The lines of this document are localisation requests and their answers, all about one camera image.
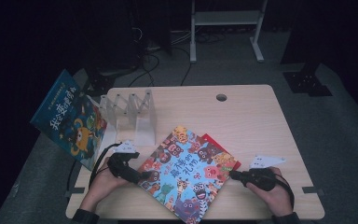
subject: picture book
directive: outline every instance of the picture book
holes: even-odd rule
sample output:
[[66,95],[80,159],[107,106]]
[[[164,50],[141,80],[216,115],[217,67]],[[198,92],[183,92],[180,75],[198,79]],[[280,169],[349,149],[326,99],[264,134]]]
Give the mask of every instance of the picture book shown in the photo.
[[98,104],[63,70],[30,121],[92,171],[106,129]]
[[[227,152],[222,146],[220,146],[216,141],[214,141],[214,139],[212,139],[212,137],[209,134],[205,133],[201,138],[203,138],[204,140],[214,144],[217,148]],[[238,168],[240,168],[240,166],[241,166],[241,163],[239,161],[237,161],[237,163],[235,163],[235,165],[234,165],[234,167],[232,169],[237,170]]]
[[237,161],[183,126],[140,166],[151,176],[138,185],[185,223],[199,223]]

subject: hole in table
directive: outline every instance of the hole in table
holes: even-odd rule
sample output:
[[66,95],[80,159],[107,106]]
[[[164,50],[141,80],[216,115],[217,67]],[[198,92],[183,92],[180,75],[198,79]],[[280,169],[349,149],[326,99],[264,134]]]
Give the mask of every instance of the hole in table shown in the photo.
[[220,102],[225,102],[227,100],[227,96],[225,94],[217,94],[216,99]]

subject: dark background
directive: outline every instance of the dark background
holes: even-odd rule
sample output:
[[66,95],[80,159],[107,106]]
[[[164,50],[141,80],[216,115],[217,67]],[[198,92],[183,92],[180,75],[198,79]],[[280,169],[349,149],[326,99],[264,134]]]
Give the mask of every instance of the dark background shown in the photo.
[[[130,22],[142,26],[147,38],[167,51],[168,27],[189,28],[188,0],[113,2],[130,3]],[[76,20],[71,3],[0,0],[0,206],[40,134],[29,120],[57,75],[62,69],[74,74],[103,52],[103,46],[95,51],[88,42],[93,39],[85,38],[79,28],[84,22]],[[255,4],[249,1],[248,6]],[[216,10],[239,6],[242,1],[199,0],[198,4],[199,9]],[[95,29],[91,34],[105,31],[93,24],[89,28]],[[358,104],[358,1],[269,1],[263,29],[292,29],[282,63],[303,63],[316,55],[338,73]]]

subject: blue book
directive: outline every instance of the blue book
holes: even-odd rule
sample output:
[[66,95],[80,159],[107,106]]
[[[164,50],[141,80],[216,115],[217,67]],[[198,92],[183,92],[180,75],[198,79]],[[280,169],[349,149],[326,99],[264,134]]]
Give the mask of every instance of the blue book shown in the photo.
[[138,185],[185,223],[199,223],[237,164],[227,151],[176,127],[138,169]]
[[98,104],[66,70],[54,82],[30,122],[92,171],[107,123]]

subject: wrist strap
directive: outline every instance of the wrist strap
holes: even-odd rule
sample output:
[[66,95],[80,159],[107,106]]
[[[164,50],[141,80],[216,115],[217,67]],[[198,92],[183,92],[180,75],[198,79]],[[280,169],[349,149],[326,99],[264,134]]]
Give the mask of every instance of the wrist strap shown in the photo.
[[279,180],[278,178],[275,178],[275,183],[282,186],[286,191],[287,193],[289,194],[289,197],[290,197],[290,204],[292,205],[292,209],[295,208],[295,194],[293,193],[292,189],[290,188],[289,185],[283,183],[281,180]]
[[77,209],[74,217],[72,218],[72,222],[75,223],[97,223],[100,217],[94,213],[83,209]]
[[298,224],[298,223],[301,223],[300,219],[298,218],[297,213],[295,213],[295,212],[288,216],[284,216],[284,217],[272,216],[272,221],[274,222],[274,224]]

